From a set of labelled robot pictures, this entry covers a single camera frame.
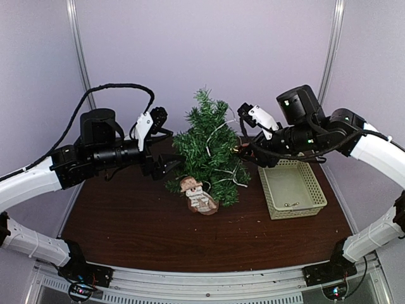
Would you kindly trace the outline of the beige plastic basket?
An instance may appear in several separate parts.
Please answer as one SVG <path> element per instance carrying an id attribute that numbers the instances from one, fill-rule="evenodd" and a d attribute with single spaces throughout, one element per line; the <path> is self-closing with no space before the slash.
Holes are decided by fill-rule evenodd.
<path id="1" fill-rule="evenodd" d="M 272 220 L 310 217 L 327 206 L 327 199 L 309 163 L 279 160 L 273 168 L 258 168 Z M 284 204 L 299 202 L 286 208 Z"/>

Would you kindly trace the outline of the red bauble ornament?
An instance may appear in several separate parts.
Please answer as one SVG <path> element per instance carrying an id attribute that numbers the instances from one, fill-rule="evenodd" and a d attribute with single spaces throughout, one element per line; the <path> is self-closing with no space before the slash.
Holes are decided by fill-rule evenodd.
<path id="1" fill-rule="evenodd" d="M 240 146 L 234 146 L 231 151 L 238 155 L 241 158 L 245 158 L 248 156 L 253 156 L 254 152 L 251 149 L 251 146 L 249 143 L 243 143 Z"/>

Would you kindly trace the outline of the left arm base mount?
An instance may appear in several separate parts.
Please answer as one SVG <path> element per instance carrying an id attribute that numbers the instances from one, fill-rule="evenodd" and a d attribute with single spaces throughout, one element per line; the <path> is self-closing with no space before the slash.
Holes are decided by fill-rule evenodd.
<path id="1" fill-rule="evenodd" d="M 84 282 L 91 286 L 108 288 L 113 276 L 113 269 L 88 263 L 80 245 L 74 241 L 65 240 L 69 249 L 69 260 L 59 267 L 61 274 L 74 281 Z"/>

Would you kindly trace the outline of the front aluminium rail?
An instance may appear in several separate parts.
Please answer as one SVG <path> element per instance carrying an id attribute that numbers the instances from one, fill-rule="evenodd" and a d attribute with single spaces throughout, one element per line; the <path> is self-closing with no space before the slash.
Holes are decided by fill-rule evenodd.
<path id="1" fill-rule="evenodd" d="M 308 286 L 301 265 L 242 272 L 158 272 L 113 267 L 107 288 L 86 303 L 335 303 L 326 292 L 342 288 L 342 303 L 393 303 L 376 254 L 347 279 Z"/>

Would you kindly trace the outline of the white round ornament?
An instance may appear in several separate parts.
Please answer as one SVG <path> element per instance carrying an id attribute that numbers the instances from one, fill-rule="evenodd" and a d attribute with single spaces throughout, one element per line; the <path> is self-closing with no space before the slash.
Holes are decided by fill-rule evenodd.
<path id="1" fill-rule="evenodd" d="M 203 190 L 203 183 L 187 176 L 180 181 L 180 192 L 187 197 L 187 206 L 193 213 L 213 215 L 219 209 L 219 204 Z"/>

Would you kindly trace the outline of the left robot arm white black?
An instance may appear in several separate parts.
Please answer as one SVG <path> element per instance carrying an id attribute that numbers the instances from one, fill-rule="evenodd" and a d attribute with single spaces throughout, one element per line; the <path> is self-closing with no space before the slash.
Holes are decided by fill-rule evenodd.
<path id="1" fill-rule="evenodd" d="M 91 268 L 80 246 L 51 238 L 26 228 L 7 214 L 7 209 L 45 193 L 69 189 L 112 169 L 117 173 L 139 165 L 143 175 L 162 179 L 185 162 L 181 155 L 160 154 L 154 160 L 150 147 L 172 136 L 163 128 L 163 107 L 142 114 L 135 123 L 135 136 L 124 134 L 112 109 L 99 108 L 80 116 L 80 136 L 72 145 L 48 153 L 32 167 L 1 178 L 1 248 L 24 253 L 65 268 L 77 281 L 85 281 Z"/>

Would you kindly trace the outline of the left aluminium frame post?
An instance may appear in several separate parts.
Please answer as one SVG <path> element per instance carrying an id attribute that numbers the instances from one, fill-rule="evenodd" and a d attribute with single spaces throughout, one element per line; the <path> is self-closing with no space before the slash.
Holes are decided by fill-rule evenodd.
<path id="1" fill-rule="evenodd" d="M 75 53 L 78 62 L 80 80 L 82 82 L 82 86 L 84 91 L 87 91 L 91 88 L 89 74 L 87 71 L 87 65 L 85 62 L 85 54 L 82 45 L 82 39 L 80 35 L 80 26 L 78 22 L 78 15 L 77 15 L 77 4 L 75 0 L 66 0 L 66 8 L 68 13 L 68 21 L 70 24 L 73 43 L 75 46 Z"/>

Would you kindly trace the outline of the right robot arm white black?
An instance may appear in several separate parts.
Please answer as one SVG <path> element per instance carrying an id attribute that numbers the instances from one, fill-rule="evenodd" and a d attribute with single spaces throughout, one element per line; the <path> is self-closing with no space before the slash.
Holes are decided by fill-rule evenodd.
<path id="1" fill-rule="evenodd" d="M 273 167 L 281 159 L 304 162 L 337 151 L 370 165 L 404 186 L 404 148 L 363 117 L 347 108 L 325 115 L 309 85 L 288 90 L 276 100 L 287 127 L 282 127 L 258 105 L 245 104 L 238 110 L 241 125 L 261 129 L 248 144 L 252 162 Z"/>

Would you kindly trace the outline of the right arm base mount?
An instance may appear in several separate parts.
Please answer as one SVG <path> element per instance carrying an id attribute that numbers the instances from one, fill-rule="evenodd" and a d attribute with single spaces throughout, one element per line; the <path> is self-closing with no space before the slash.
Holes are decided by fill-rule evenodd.
<path id="1" fill-rule="evenodd" d="M 343 257 L 343 243 L 335 245 L 329 261 L 306 266 L 302 269 L 307 287 L 343 280 L 357 274 L 354 262 Z"/>

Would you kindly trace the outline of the small green christmas tree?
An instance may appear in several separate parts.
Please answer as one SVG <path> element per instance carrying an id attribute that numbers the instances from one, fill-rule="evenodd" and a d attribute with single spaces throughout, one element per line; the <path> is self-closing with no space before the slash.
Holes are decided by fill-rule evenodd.
<path id="1" fill-rule="evenodd" d="M 165 187 L 180 192 L 180 180 L 191 176 L 203 183 L 203 189 L 221 206 L 239 202 L 239 189 L 246 188 L 251 175 L 231 149 L 241 138 L 230 126 L 236 117 L 228 103 L 210 96 L 211 90 L 200 88 L 194 94 L 195 105 L 186 114 L 190 127 L 173 136 L 175 152 L 186 157 L 174 170 Z"/>

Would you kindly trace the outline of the right aluminium frame post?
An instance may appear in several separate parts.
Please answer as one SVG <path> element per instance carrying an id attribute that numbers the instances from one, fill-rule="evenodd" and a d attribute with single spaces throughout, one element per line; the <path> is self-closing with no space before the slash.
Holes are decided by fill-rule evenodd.
<path id="1" fill-rule="evenodd" d="M 320 102 L 321 105 L 325 103 L 330 81 L 332 79 L 333 66 L 337 57 L 337 51 L 339 48 L 340 37 L 342 33 L 345 8 L 346 8 L 345 0 L 335 1 L 327 56 L 325 60 L 320 89 L 318 93 L 318 101 Z"/>

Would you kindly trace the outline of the aluminium frame post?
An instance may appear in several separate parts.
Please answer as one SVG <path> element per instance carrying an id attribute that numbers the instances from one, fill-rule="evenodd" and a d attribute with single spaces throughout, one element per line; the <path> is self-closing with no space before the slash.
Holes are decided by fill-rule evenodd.
<path id="1" fill-rule="evenodd" d="M 320 89 L 318 93 L 318 101 L 320 102 L 321 105 L 325 103 L 330 81 L 332 79 L 333 66 L 337 57 L 337 51 L 339 48 L 340 37 L 342 33 L 345 8 L 346 8 L 345 0 L 335 1 L 327 56 L 325 60 Z"/>
<path id="2" fill-rule="evenodd" d="M 84 91 L 87 91 L 91 88 L 89 74 L 87 71 L 87 65 L 85 62 L 85 54 L 82 45 L 82 39 L 80 35 L 80 26 L 78 22 L 78 15 L 77 15 L 77 4 L 75 0 L 66 0 L 66 8 L 68 13 L 68 21 L 70 24 L 73 43 L 75 46 L 75 53 L 78 62 L 80 80 L 82 82 L 82 86 Z"/>

